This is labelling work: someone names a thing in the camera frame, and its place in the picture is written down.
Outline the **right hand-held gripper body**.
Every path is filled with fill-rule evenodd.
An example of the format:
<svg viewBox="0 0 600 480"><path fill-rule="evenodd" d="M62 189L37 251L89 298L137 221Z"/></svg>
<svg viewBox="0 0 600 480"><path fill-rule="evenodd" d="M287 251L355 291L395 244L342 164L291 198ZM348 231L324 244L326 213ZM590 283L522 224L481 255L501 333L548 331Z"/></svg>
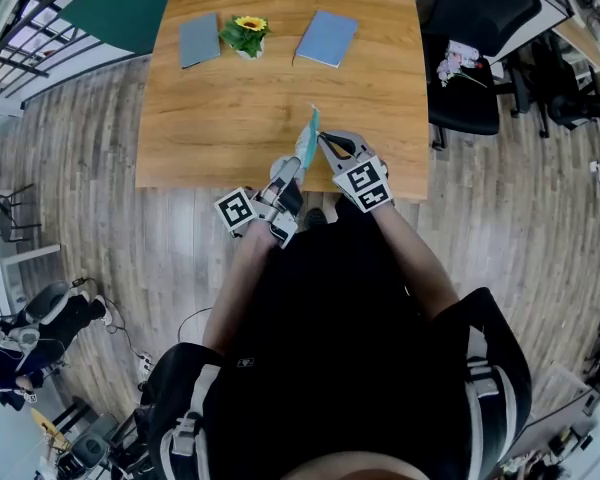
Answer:
<svg viewBox="0 0 600 480"><path fill-rule="evenodd" d="M353 158L351 167L340 174L333 173L332 180L363 213L393 202L388 170L375 153Z"/></svg>

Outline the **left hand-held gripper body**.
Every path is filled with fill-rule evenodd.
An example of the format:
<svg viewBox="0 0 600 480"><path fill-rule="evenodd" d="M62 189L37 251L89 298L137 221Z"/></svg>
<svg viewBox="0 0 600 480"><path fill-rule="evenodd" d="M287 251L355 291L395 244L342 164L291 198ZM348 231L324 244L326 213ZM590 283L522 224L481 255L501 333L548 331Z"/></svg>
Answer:
<svg viewBox="0 0 600 480"><path fill-rule="evenodd" d="M214 203L225 228L233 237L240 237L251 221L268 225L270 233L284 249L298 230L298 216L303 206L300 187L294 181L285 183L284 190L276 192L274 182L249 195L239 187Z"/></svg>

